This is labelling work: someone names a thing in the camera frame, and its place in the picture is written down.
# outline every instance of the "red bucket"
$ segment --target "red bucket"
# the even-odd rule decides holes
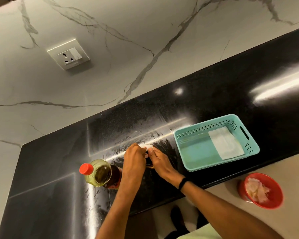
[[[259,180],[264,186],[270,189],[269,193],[267,194],[268,201],[260,204],[259,202],[254,201],[248,195],[246,190],[248,178],[255,178]],[[273,178],[262,173],[252,173],[249,174],[244,180],[241,180],[238,185],[238,193],[243,200],[252,202],[264,209],[277,209],[283,204],[283,191],[280,188],[279,184]]]

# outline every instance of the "wet countertop surface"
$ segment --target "wet countertop surface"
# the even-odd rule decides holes
[[[231,113],[260,153],[187,172],[173,131]],[[122,167],[124,151],[134,142],[158,147],[202,188],[299,153],[299,30],[24,145],[0,238],[95,236],[116,191],[86,184],[79,167],[99,158]],[[180,197],[155,170],[146,169],[130,213]]]

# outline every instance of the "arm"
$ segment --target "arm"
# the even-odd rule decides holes
[[[136,143],[126,150],[119,190],[95,239],[124,238],[131,204],[141,185],[146,167],[145,152],[146,149]]]
[[[172,167],[168,157],[157,148],[149,149],[149,157],[157,173],[178,188],[184,176]],[[197,206],[223,239],[283,239],[256,217],[199,188],[192,182],[186,182],[181,192]]]

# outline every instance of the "electrical outlet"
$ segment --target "electrical outlet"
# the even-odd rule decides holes
[[[90,60],[76,39],[48,50],[48,54],[63,69],[70,69]]]

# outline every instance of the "forearm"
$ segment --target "forearm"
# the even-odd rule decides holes
[[[197,206],[223,239],[283,239],[256,217],[191,182],[186,182],[181,191]]]
[[[125,188],[120,188],[109,213],[107,214],[96,239],[124,239],[128,214],[135,197]]]

